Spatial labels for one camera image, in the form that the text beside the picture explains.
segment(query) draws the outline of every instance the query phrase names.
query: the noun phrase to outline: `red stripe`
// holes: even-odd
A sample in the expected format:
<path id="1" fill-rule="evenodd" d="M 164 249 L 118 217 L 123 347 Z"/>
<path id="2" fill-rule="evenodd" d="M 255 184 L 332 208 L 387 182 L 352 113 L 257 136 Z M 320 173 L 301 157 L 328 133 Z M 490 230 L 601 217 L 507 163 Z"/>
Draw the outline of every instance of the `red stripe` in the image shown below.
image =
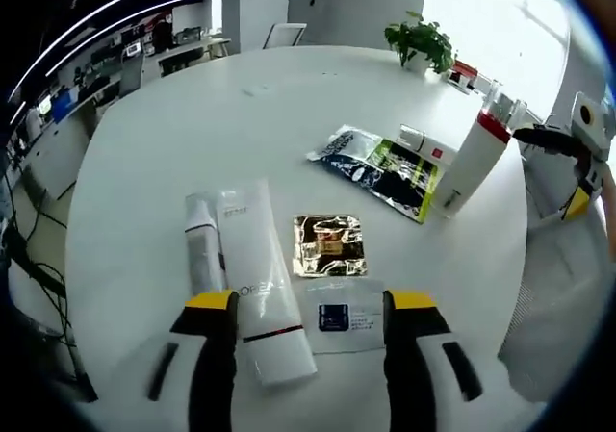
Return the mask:
<path id="1" fill-rule="evenodd" d="M 479 73 L 479 71 L 477 71 L 469 64 L 465 64 L 464 62 L 460 62 L 459 60 L 456 60 L 455 64 L 453 64 L 453 71 L 459 71 L 461 73 L 465 73 L 466 76 L 473 77 L 475 77 Z"/>
<path id="2" fill-rule="evenodd" d="M 511 134 L 507 131 L 507 128 L 504 127 L 495 117 L 490 114 L 480 113 L 477 117 L 477 122 L 479 125 L 492 134 L 494 137 L 502 141 L 503 143 L 509 143 L 509 139 L 511 139 Z"/>
<path id="3" fill-rule="evenodd" d="M 289 326 L 284 329 L 276 329 L 275 331 L 269 331 L 268 333 L 258 334 L 257 336 L 250 336 L 249 338 L 244 338 L 245 343 L 251 343 L 252 341 L 259 341 L 260 339 L 271 338 L 272 336 L 279 336 L 285 333 L 291 333 L 292 331 L 297 331 L 299 329 L 304 329 L 304 327 L 299 324 L 297 326 Z"/>

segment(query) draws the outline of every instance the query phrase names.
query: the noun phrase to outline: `green leaves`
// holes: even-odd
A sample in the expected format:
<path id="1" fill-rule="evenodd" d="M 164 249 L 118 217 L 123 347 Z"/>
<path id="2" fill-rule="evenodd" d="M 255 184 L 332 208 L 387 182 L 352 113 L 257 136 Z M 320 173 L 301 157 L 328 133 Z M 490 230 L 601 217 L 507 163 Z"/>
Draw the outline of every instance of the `green leaves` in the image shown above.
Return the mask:
<path id="1" fill-rule="evenodd" d="M 390 23 L 385 28 L 385 39 L 391 48 L 398 52 L 402 66 L 417 53 L 424 52 L 432 61 L 431 68 L 436 73 L 443 73 L 453 66 L 451 43 L 449 36 L 439 33 L 437 22 L 423 23 L 424 18 L 415 12 L 406 12 L 413 18 L 418 18 L 417 24 L 409 26 L 406 22 Z"/>

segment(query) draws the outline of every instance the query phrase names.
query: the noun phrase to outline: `white pillar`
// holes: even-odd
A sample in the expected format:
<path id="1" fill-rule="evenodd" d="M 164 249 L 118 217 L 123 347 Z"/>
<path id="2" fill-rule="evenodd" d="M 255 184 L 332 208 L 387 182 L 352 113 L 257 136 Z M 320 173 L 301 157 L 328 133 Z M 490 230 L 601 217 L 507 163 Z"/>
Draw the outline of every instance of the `white pillar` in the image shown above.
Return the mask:
<path id="1" fill-rule="evenodd" d="M 204 31 L 209 31 L 212 28 L 212 0 L 204 0 L 201 9 L 203 11 L 201 27 Z"/>
<path id="2" fill-rule="evenodd" d="M 287 21 L 289 0 L 222 0 L 222 32 L 231 53 L 261 49 L 271 25 Z"/>

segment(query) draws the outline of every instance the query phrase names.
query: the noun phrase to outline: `red object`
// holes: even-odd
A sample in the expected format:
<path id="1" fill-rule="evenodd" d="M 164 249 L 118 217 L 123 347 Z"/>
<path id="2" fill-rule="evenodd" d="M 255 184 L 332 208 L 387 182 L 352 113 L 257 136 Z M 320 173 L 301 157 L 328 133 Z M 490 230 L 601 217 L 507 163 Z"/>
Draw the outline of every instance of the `red object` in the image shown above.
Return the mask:
<path id="1" fill-rule="evenodd" d="M 453 69 L 453 71 L 457 71 L 458 73 L 462 73 L 464 76 L 468 76 L 470 78 L 476 78 L 477 74 L 479 74 L 479 71 L 477 71 L 475 68 L 473 68 L 469 64 L 465 64 L 463 62 L 460 62 L 459 60 L 455 61 L 455 63 L 453 64 L 453 68 L 452 69 Z"/>
<path id="2" fill-rule="evenodd" d="M 511 139 L 511 134 L 500 121 L 498 121 L 491 114 L 480 113 L 477 116 L 477 122 L 479 125 L 492 134 L 494 137 L 499 139 L 505 144 L 509 143 L 509 139 Z"/>

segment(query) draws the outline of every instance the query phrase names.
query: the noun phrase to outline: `silver foil packet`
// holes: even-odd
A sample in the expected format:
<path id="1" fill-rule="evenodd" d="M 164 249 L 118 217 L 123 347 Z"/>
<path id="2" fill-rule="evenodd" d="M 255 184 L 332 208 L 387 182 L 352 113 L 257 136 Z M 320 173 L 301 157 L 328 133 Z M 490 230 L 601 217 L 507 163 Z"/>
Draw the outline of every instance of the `silver foil packet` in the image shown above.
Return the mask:
<path id="1" fill-rule="evenodd" d="M 294 217 L 293 272 L 317 278 L 367 272 L 359 219 L 347 215 Z"/>

